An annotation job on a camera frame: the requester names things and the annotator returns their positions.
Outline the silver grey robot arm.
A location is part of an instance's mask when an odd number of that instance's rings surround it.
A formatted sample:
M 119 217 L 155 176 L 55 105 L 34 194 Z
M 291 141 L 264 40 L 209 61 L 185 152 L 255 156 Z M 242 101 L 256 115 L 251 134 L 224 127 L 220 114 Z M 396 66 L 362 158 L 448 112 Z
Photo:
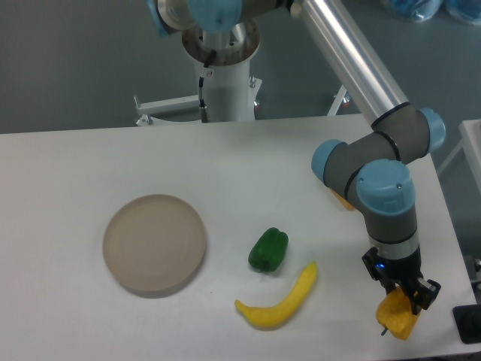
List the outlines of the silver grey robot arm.
M 233 68 L 259 46 L 255 18 L 285 8 L 307 27 L 352 96 L 371 133 L 347 144 L 323 142 L 311 168 L 336 196 L 360 211 L 370 240 L 363 262 L 387 293 L 400 288 L 418 314 L 439 283 L 420 267 L 415 190 L 407 166 L 436 150 L 446 130 L 430 109 L 415 109 L 339 1 L 149 1 L 160 35 L 182 35 L 195 61 L 193 99 L 203 123 L 254 118 L 253 81 Z

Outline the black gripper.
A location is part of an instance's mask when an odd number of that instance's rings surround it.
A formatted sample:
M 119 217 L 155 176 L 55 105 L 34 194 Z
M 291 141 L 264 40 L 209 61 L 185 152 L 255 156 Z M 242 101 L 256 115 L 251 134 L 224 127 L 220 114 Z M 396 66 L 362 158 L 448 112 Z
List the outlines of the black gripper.
M 397 285 L 404 291 L 414 315 L 428 310 L 440 292 L 438 282 L 423 278 L 420 247 L 402 259 L 381 257 L 378 249 L 372 247 L 364 254 L 362 261 L 370 277 L 379 281 L 386 293 L 392 292 Z

